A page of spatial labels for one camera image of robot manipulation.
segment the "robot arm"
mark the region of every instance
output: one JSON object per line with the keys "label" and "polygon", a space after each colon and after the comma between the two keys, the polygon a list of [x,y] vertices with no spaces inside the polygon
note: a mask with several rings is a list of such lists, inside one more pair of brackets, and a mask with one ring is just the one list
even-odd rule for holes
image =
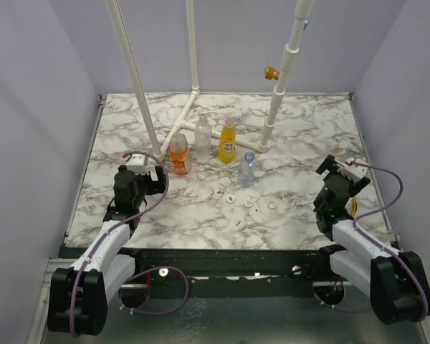
{"label": "robot arm", "polygon": [[59,268],[52,275],[47,316],[49,330],[70,331],[72,289],[82,270],[75,302],[75,328],[78,334],[98,335],[102,331],[108,303],[121,284],[135,273],[135,260],[118,252],[136,230],[140,218],[112,228],[139,214],[145,196],[161,194],[166,187],[162,168],[155,167],[158,180],[154,181],[146,165],[145,156],[134,154],[125,166],[119,167],[115,175],[115,196],[107,207],[100,233],[70,268]]}
{"label": "robot arm", "polygon": [[385,324],[418,319],[423,308],[416,285],[392,254],[406,263],[426,295],[430,315],[430,288],[420,257],[400,252],[361,228],[345,209],[350,197],[370,183],[366,170],[328,156],[317,169],[329,171],[325,185],[314,201],[319,230],[339,244],[324,248],[331,270],[351,281],[371,301],[374,313]]}

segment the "orange bottle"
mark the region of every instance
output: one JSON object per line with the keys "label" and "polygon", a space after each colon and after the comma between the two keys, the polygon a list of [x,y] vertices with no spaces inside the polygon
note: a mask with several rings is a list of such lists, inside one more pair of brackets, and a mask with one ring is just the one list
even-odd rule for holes
{"label": "orange bottle", "polygon": [[176,132],[169,143],[169,151],[173,164],[173,172],[177,176],[185,176],[191,171],[191,156],[185,135]]}
{"label": "orange bottle", "polygon": [[224,163],[231,163],[236,158],[236,127],[234,120],[228,118],[221,130],[218,159]]}

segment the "bottle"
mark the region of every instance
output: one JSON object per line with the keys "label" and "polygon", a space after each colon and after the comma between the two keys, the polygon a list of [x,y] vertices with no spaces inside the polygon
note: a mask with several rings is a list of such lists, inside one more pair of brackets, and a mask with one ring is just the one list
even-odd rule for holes
{"label": "bottle", "polygon": [[209,159],[212,150],[212,126],[205,115],[199,116],[199,122],[194,128],[194,148],[198,160]]}
{"label": "bottle", "polygon": [[252,152],[245,153],[239,165],[239,185],[251,186],[253,184],[253,175],[257,167],[257,158]]}
{"label": "bottle", "polygon": [[172,135],[169,151],[173,164],[173,172],[178,176],[185,176],[191,171],[191,156],[185,135],[177,131]]}
{"label": "bottle", "polygon": [[218,158],[224,163],[231,163],[236,158],[236,127],[234,120],[228,118],[221,131]]}

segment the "yellow liquid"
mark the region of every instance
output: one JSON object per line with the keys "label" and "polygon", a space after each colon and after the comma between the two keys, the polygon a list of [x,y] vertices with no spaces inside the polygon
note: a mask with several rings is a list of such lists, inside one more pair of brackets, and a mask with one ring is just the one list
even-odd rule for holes
{"label": "yellow liquid", "polygon": [[236,127],[225,125],[221,131],[218,158],[231,163],[236,158]]}

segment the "orange valve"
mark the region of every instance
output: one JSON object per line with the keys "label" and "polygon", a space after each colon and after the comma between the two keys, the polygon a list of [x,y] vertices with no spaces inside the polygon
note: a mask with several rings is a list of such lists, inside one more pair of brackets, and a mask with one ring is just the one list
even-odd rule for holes
{"label": "orange valve", "polygon": [[278,80],[280,77],[280,72],[278,72],[272,67],[268,67],[264,70],[264,77],[268,80],[272,80],[272,79]]}

